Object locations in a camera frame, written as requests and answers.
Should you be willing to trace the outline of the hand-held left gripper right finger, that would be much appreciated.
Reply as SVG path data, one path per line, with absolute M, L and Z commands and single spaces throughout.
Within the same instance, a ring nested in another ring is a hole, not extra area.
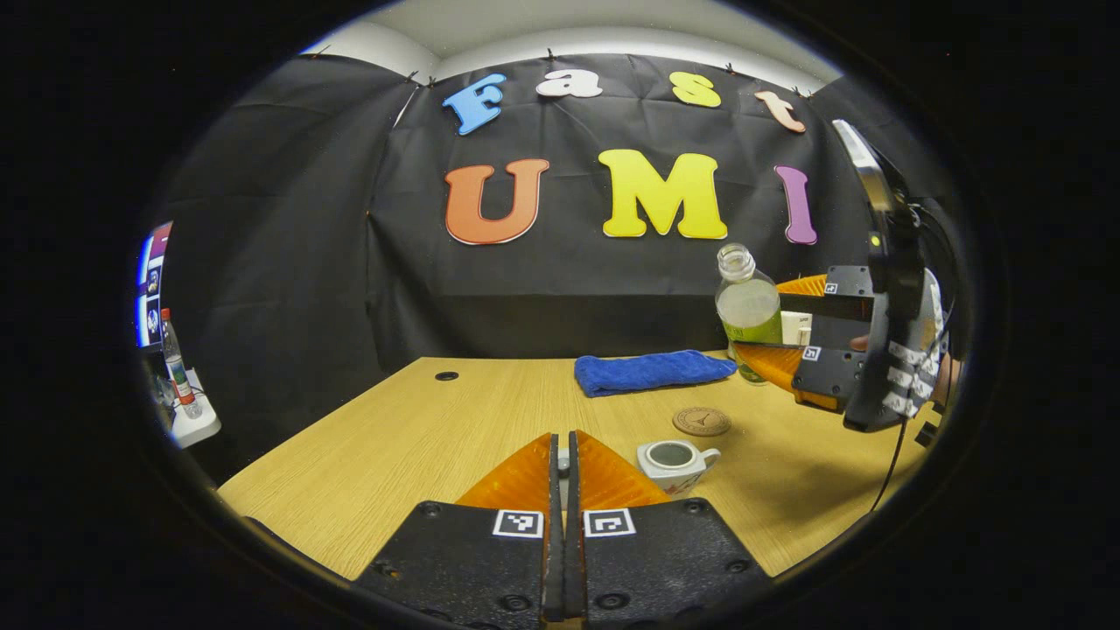
M 704 498 L 668 500 L 612 448 L 568 436 L 567 615 L 584 629 L 697 629 L 772 578 Z

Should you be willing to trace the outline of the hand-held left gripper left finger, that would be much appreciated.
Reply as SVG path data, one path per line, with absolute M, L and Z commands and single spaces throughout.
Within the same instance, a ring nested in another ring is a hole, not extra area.
M 564 619 L 559 438 L 543 434 L 452 503 L 417 503 L 357 584 L 452 626 Z

